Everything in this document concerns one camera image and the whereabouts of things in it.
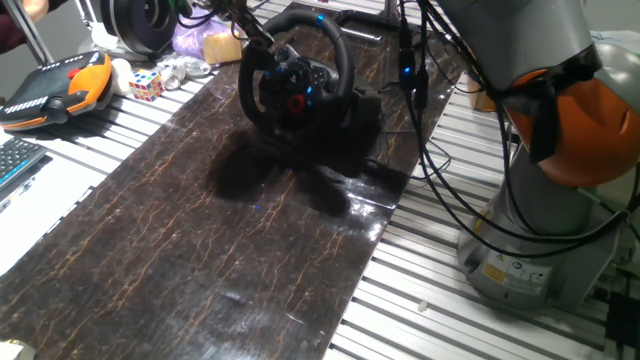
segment yellow sponge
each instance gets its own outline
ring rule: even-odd
[[[208,64],[238,61],[242,58],[242,42],[229,33],[207,36],[203,48],[204,61]]]

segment keyboard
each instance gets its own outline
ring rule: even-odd
[[[16,138],[0,145],[0,191],[6,189],[12,180],[18,179],[46,153],[46,148]]]

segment person's hand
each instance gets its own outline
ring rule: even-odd
[[[49,11],[49,0],[22,0],[22,5],[34,23],[42,19]]]

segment black steering wheel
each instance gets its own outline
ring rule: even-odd
[[[240,103],[249,120],[263,133],[287,144],[302,144],[337,126],[347,113],[355,80],[351,44],[330,18],[308,10],[285,11],[264,25],[275,36],[296,25],[314,26],[331,40],[336,69],[300,56],[291,45],[274,54],[249,44],[238,77]],[[253,75],[263,71],[259,84],[261,111],[253,94]]]

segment marble surface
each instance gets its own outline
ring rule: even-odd
[[[348,27],[383,35],[353,42],[357,74],[373,88],[396,80],[396,36]],[[332,61],[316,29],[286,38]],[[432,127],[450,85],[429,70]],[[0,278],[0,339],[40,360],[322,357],[415,165],[415,138],[378,138],[372,155],[395,171],[289,166],[256,145],[236,82],[237,65],[222,69]],[[410,129],[400,94],[383,100],[385,128]]]

